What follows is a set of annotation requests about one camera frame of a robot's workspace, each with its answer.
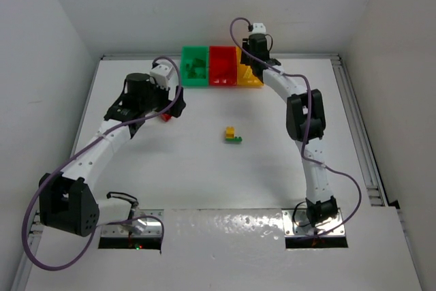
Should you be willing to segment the lego brick tower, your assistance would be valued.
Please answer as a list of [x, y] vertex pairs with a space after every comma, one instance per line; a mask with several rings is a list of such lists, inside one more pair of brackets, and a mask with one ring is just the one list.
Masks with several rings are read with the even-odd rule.
[[160, 115], [160, 118], [161, 118], [162, 121], [168, 122], [172, 118], [172, 116], [170, 114], [164, 113], [164, 114]]

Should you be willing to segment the green lego brick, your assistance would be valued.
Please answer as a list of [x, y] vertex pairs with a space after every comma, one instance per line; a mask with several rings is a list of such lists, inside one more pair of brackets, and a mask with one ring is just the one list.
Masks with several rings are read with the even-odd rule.
[[188, 79], [204, 79], [206, 78], [206, 61], [193, 58], [186, 60], [183, 65], [185, 75]]

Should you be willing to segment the yellow green lego piece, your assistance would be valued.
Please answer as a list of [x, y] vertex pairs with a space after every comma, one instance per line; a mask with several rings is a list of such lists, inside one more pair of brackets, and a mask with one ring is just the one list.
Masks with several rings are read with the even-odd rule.
[[227, 126], [224, 133], [224, 140], [231, 143], [241, 143], [243, 139], [235, 134], [235, 128], [233, 126]]

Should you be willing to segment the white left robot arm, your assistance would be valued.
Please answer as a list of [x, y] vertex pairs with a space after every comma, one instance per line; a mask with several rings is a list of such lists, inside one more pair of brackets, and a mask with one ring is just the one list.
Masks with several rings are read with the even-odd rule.
[[185, 108], [183, 88], [173, 68], [158, 65], [148, 74], [126, 75], [121, 94], [109, 107], [84, 153], [53, 177], [45, 174], [39, 196], [40, 219], [48, 227], [88, 236], [99, 225], [128, 220], [138, 200], [123, 192], [98, 199], [95, 188], [114, 154], [130, 141], [152, 112], [179, 117]]

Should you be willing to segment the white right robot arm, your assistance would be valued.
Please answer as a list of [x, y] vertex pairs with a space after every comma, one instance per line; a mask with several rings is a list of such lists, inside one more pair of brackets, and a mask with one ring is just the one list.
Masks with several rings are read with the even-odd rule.
[[241, 63], [251, 67], [255, 77], [270, 87], [286, 104], [285, 126], [302, 157], [306, 179], [307, 219], [315, 226], [338, 212], [336, 198], [328, 184], [322, 155], [326, 118], [322, 94], [312, 89], [302, 74], [288, 74], [270, 57], [265, 33], [243, 39]]

